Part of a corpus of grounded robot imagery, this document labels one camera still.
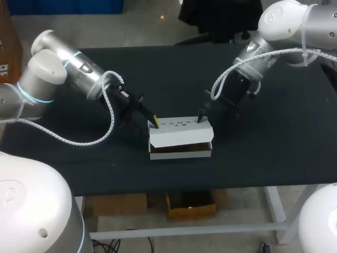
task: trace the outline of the box lid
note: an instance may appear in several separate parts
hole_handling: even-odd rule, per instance
[[[214,133],[209,121],[197,117],[161,118],[159,128],[149,123],[150,144],[155,148],[211,142]]]

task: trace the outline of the metal table frame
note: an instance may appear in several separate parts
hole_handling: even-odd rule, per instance
[[[219,225],[199,227],[157,228],[128,231],[109,231],[90,233],[95,240],[109,240],[118,238],[137,238],[155,236],[199,235],[207,233],[235,233],[255,231],[275,231],[278,244],[288,244],[298,231],[298,219],[302,206],[318,187],[318,184],[307,185],[295,203],[292,210],[286,216],[279,192],[276,186],[264,187],[269,209],[273,218],[271,223]],[[83,213],[85,197],[75,197],[75,200]]]

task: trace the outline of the black table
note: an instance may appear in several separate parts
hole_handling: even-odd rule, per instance
[[[194,45],[86,49],[126,87],[145,95],[159,118],[193,116],[205,88],[231,65],[240,46]],[[75,196],[314,184],[337,181],[337,96],[317,63],[283,62],[267,73],[256,100],[245,98],[241,118],[215,130],[211,158],[150,161],[147,136],[132,126],[99,145],[61,143],[20,123],[6,127],[1,150],[45,162]],[[109,114],[64,85],[40,124],[76,141],[105,133]],[[146,128],[146,121],[141,121]]]

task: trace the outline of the floor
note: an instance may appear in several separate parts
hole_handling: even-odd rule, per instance
[[[280,197],[285,212],[289,212],[305,186],[281,186]],[[167,228],[187,226],[234,225],[241,223],[271,222],[269,210],[262,188],[236,188],[227,190],[231,210],[221,210],[210,220],[172,222],[166,217],[165,208],[156,196],[157,206],[144,215],[99,217],[97,231],[125,230],[130,228]],[[261,241],[271,245],[272,253],[302,253],[298,238],[291,244],[277,245],[273,232],[231,233],[217,235],[191,235],[153,238],[156,253],[174,251],[176,253],[258,253]],[[122,239],[120,253],[149,253],[146,238]]]
[[[122,15],[13,16],[13,22],[24,47],[25,65],[30,58],[33,40],[47,29],[55,30],[61,37],[79,48],[172,45],[198,36],[196,27],[188,26],[177,19],[179,10],[179,0],[126,0]],[[286,211],[291,209],[303,188],[303,186],[279,187]],[[211,220],[171,223],[167,222],[165,212],[153,211],[146,215],[100,217],[98,230],[269,221],[261,189],[240,188],[229,189],[228,192],[232,209],[219,212]],[[154,238],[154,245],[155,252],[160,253],[172,251],[257,253],[261,240],[272,245],[273,253],[302,252],[297,239],[287,246],[278,246],[271,232],[157,237]],[[123,239],[119,252],[148,253],[150,248],[144,238]]]

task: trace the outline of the white spiral cable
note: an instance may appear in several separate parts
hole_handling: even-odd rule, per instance
[[[70,140],[67,140],[61,136],[59,136],[58,134],[48,130],[47,128],[39,125],[39,124],[36,124],[32,121],[29,121],[29,120],[25,120],[25,119],[17,119],[17,120],[14,120],[14,122],[21,122],[21,123],[25,123],[25,124],[28,124],[28,125],[31,125],[32,127],[35,127],[37,129],[40,129],[41,131],[47,133],[47,134],[50,134],[52,137],[58,139],[59,141],[62,141],[62,142],[65,142],[67,144],[70,144],[70,145],[74,145],[74,146],[92,146],[92,145],[95,145],[95,144],[98,144],[102,141],[104,141],[112,132],[113,128],[114,128],[114,124],[115,124],[115,115],[114,115],[114,111],[112,109],[112,106],[110,104],[110,101],[109,101],[109,98],[107,97],[107,94],[106,94],[106,91],[105,91],[105,78],[107,75],[114,75],[119,81],[121,84],[124,84],[124,80],[122,79],[122,77],[117,74],[116,72],[114,71],[106,71],[101,77],[99,80],[97,80],[97,84],[100,84],[101,87],[102,87],[102,93],[103,93],[103,97],[104,97],[104,100],[106,102],[106,105],[109,109],[109,112],[110,112],[110,115],[111,115],[111,122],[110,122],[110,127],[108,129],[108,131],[105,133],[105,135],[103,135],[101,138],[99,138],[98,140],[96,141],[91,141],[91,142],[75,142],[75,141],[70,141]]]
[[[328,60],[337,62],[337,57],[336,56],[331,55],[331,54],[327,54],[327,53],[323,53],[319,49],[306,49],[306,52],[309,53],[309,54],[316,54],[316,55],[318,55],[320,57],[323,57],[323,58],[326,58]],[[229,75],[229,73],[231,73],[233,70],[235,70],[239,66],[241,66],[241,65],[243,65],[245,63],[248,63],[248,62],[251,62],[251,61],[255,61],[255,60],[258,60],[258,59],[262,59],[262,58],[266,58],[266,57],[269,57],[269,56],[275,56],[275,55],[281,55],[281,54],[291,54],[291,53],[303,53],[303,49],[296,47],[296,48],[283,49],[283,50],[277,50],[277,51],[273,51],[273,52],[263,53],[263,54],[259,54],[259,55],[253,56],[251,58],[244,59],[244,60],[242,60],[242,61],[234,64],[233,66],[231,66],[230,68],[228,68],[225,72],[223,72],[218,77],[218,79],[214,82],[212,90],[211,90],[211,99],[212,100],[218,99],[218,97],[221,94],[221,91],[222,91],[222,88],[223,88],[223,85],[224,85],[224,83],[226,81],[227,76]],[[214,93],[215,93],[217,87],[219,86],[219,84],[220,84],[220,87],[219,87],[216,95],[214,95]]]

